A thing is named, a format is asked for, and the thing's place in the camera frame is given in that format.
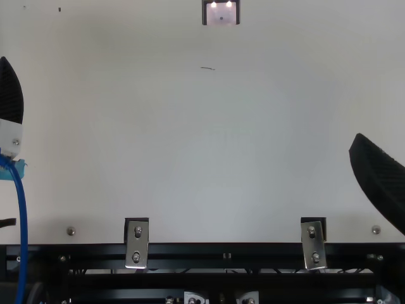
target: white plastic mount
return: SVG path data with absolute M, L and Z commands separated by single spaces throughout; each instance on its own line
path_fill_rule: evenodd
M 1 154 L 14 159 L 20 152 L 22 135 L 23 125 L 0 119 Z

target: bolt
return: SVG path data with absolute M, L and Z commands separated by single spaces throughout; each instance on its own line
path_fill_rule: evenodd
M 317 252 L 314 252 L 314 253 L 312 254 L 312 261 L 313 261 L 315 264 L 317 264 L 317 263 L 319 263 L 319 259 L 320 259 L 319 254 L 318 254 Z
M 68 228 L 66 229 L 66 233 L 67 233 L 69 236 L 74 236 L 75 233 L 76 233 L 76 229 L 75 229 L 74 227 L 68 227 Z
M 132 255 L 132 260 L 134 261 L 134 263 L 139 263 L 140 260 L 140 255 L 139 252 L 135 252 L 134 255 Z
M 135 237 L 137 239 L 139 239 L 140 235 L 142 234 L 142 227 L 137 226 L 137 227 L 135 227 L 134 231 L 135 231 Z
M 380 234 L 381 232 L 381 227 L 379 225 L 374 225 L 371 230 L 373 231 L 374 234 Z
M 315 237 L 315 228 L 312 227 L 312 226 L 309 226 L 309 227 L 308 227 L 308 233 L 309 233 L 309 237 L 310 237 L 311 239 L 313 239 L 313 238 Z

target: black metal frame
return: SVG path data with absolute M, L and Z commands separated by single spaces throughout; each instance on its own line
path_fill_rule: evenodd
M 219 303 L 220 293 L 233 303 L 235 291 L 240 290 L 259 291 L 261 304 L 365 303 L 367 297 L 381 298 L 378 290 L 384 286 L 403 301 L 405 244 L 326 243 L 325 250 L 331 269 L 373 273 L 259 273 L 260 269 L 304 269 L 301 243 L 152 243 L 149 269 L 249 269 L 249 273 L 83 275 L 70 270 L 124 269 L 125 244 L 33 245 L 27 290 L 30 284 L 43 282 L 52 304 L 69 299 L 74 304 L 164 303 L 168 296 L 181 299 L 185 290 L 205 291 L 213 304 Z M 17 245 L 0 246 L 3 289 L 17 281 L 19 253 Z

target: blue cable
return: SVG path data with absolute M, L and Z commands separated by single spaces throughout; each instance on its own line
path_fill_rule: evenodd
M 28 264 L 28 219 L 27 204 L 25 203 L 25 194 L 23 183 L 14 164 L 8 158 L 0 155 L 0 167 L 10 171 L 17 190 L 18 207 L 20 209 L 20 234 L 21 234 L 21 252 L 20 252 L 20 274 L 18 275 L 18 288 L 15 304 L 22 304 L 24 300 L 25 283 L 27 281 Z

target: metal bracket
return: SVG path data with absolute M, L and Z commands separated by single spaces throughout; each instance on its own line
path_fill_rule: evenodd
M 184 291 L 184 304 L 209 304 L 208 296 L 195 291 Z
M 127 254 L 125 267 L 146 269 L 149 246 L 149 222 L 131 220 L 127 230 Z
M 302 249 L 307 270 L 327 267 L 321 222 L 301 223 Z
M 259 291 L 236 293 L 236 304 L 259 304 Z

